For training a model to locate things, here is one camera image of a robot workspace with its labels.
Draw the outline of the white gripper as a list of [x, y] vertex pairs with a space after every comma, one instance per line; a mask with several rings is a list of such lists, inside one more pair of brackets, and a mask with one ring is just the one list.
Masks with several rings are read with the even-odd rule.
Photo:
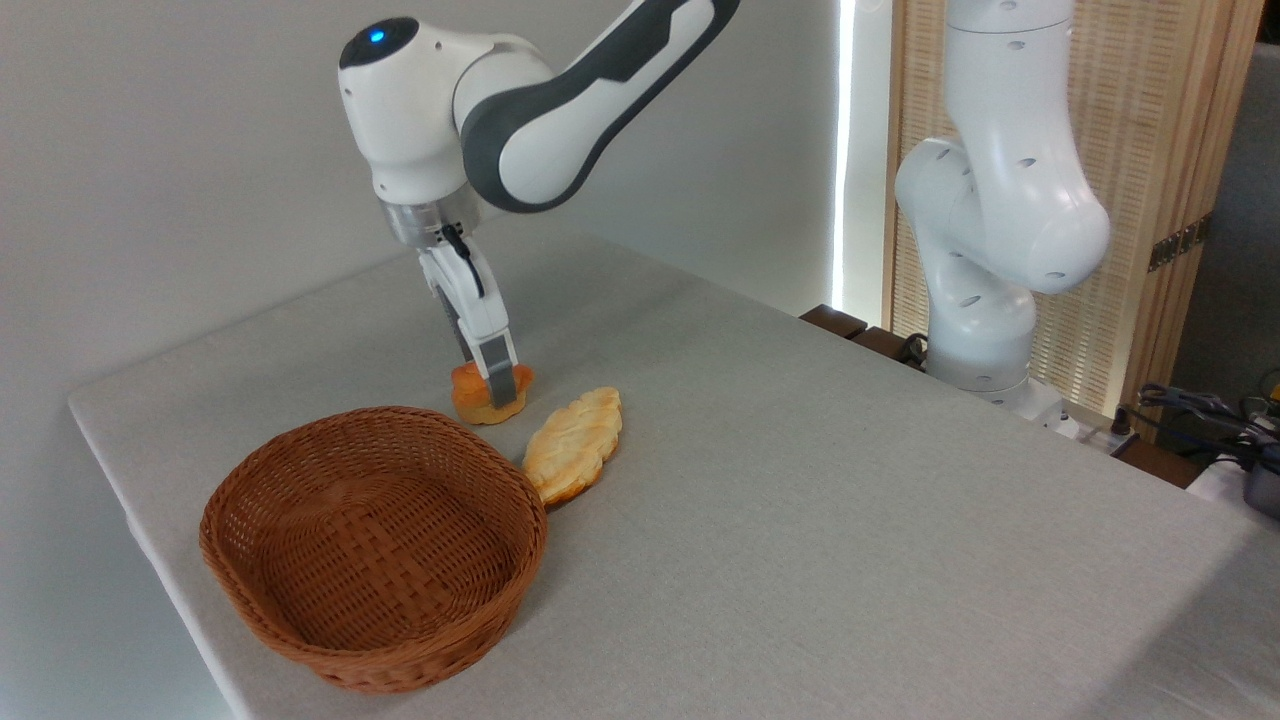
[[445, 306], [463, 360], [476, 363], [492, 405], [515, 404], [517, 356], [509, 316], [483, 252], [460, 232], [439, 232], [434, 245], [419, 252], [419, 260], [433, 295]]

